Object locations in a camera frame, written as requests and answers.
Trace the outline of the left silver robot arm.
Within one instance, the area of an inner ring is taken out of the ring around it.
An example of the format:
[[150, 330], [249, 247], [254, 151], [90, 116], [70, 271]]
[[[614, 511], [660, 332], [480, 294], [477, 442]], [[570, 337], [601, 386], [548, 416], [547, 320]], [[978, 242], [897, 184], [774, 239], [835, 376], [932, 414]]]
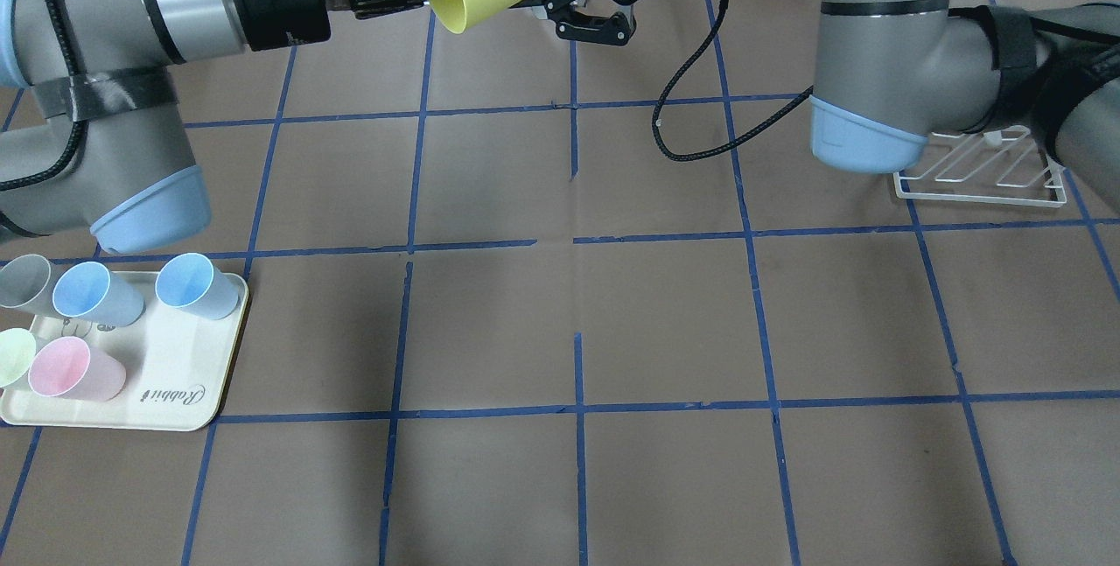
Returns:
[[169, 66], [328, 40], [424, 0], [3, 0], [3, 84], [43, 126], [3, 133], [3, 242], [88, 228], [108, 254], [200, 234], [211, 200]]

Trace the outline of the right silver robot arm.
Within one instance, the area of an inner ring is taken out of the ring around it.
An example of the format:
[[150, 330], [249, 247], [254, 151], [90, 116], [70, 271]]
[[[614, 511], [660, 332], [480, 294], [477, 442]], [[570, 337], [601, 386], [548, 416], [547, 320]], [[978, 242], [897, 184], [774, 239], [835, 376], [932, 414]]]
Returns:
[[[347, 0], [360, 18], [431, 4], [461, 33], [533, 7], [557, 36], [626, 44], [640, 0]], [[729, 0], [720, 0], [720, 9]], [[1117, 204], [1117, 1], [1025, 10], [949, 0], [822, 0], [811, 149], [846, 171], [892, 174], [936, 131], [1024, 123], [1055, 163]]]

